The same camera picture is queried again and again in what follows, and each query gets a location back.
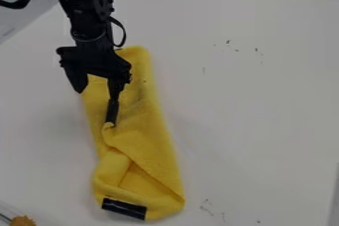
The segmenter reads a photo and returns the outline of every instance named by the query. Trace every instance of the yellow towel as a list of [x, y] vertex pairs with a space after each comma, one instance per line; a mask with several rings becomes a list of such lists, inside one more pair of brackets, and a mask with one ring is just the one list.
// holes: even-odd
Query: yellow towel
[[105, 123], [107, 81], [89, 76], [82, 93], [100, 162], [93, 176], [95, 199], [103, 209], [146, 221], [182, 210], [183, 190], [159, 107], [147, 50], [117, 51], [132, 64], [132, 82], [120, 95], [117, 126]]

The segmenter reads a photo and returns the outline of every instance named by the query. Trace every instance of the white surface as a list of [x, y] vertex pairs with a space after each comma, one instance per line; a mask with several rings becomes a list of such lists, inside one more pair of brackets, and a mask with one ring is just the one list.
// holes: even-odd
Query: white surface
[[[339, 162], [339, 1], [116, 9], [128, 45], [153, 53], [186, 188], [185, 210], [156, 225], [326, 225]], [[71, 42], [66, 24], [54, 8], [0, 47], [0, 199], [40, 225], [139, 224], [91, 196], [97, 158], [54, 54]]]
[[8, 40], [26, 25], [50, 10], [57, 0], [32, 0], [25, 9], [12, 10], [0, 7], [0, 43]]

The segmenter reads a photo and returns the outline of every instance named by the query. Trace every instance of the yellow object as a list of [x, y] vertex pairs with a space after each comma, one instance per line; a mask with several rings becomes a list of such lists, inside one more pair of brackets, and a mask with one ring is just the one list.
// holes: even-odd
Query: yellow object
[[13, 218], [11, 226], [37, 226], [37, 224], [25, 215]]
[[117, 126], [105, 123], [107, 81], [89, 76], [82, 96], [100, 162], [93, 192], [104, 209], [147, 221], [182, 210], [183, 190], [171, 139], [156, 94], [149, 52], [116, 52], [132, 64], [132, 82], [120, 95]]

